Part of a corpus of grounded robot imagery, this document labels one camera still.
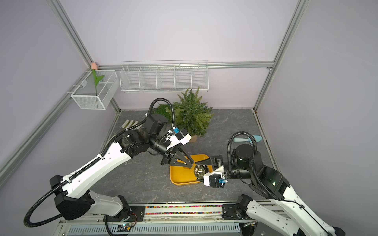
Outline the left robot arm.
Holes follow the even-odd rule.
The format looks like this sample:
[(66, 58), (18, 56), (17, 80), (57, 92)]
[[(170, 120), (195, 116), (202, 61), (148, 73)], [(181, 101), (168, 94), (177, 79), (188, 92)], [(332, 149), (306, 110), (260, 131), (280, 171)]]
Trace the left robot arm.
[[(123, 196), (101, 195), (90, 188), (116, 167), (150, 149), (162, 156), (162, 165), (191, 168), (194, 161), (183, 146), (192, 137), (184, 128), (176, 127), (174, 118), (171, 119), (171, 128), (162, 134), (168, 119), (152, 113), (154, 105), (159, 101), (165, 102), (174, 111), (173, 105), (167, 99), (153, 100), (144, 119), (113, 136), (93, 160), (68, 175), (52, 177), (51, 190), (27, 211), (24, 225), (29, 228), (39, 227), (61, 217), (70, 221), (86, 214), (104, 215), (104, 221), (130, 219), (132, 210)], [(40, 222), (31, 222), (34, 211), (52, 194), (55, 195), (54, 201), (59, 214)]]

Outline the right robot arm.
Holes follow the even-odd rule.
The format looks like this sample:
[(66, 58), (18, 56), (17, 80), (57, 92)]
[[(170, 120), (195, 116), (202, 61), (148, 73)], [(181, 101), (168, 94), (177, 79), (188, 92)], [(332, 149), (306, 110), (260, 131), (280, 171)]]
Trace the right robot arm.
[(322, 220), (296, 194), (289, 181), (276, 169), (262, 163), (256, 138), (246, 131), (234, 133), (226, 147), (227, 163), (221, 157), (209, 157), (195, 163), (194, 175), (207, 187), (224, 188), (230, 180), (239, 179), (271, 203), (280, 207), (284, 216), (242, 194), (234, 204), (222, 207), (224, 220), (252, 219), (283, 236), (344, 236), (339, 227)]

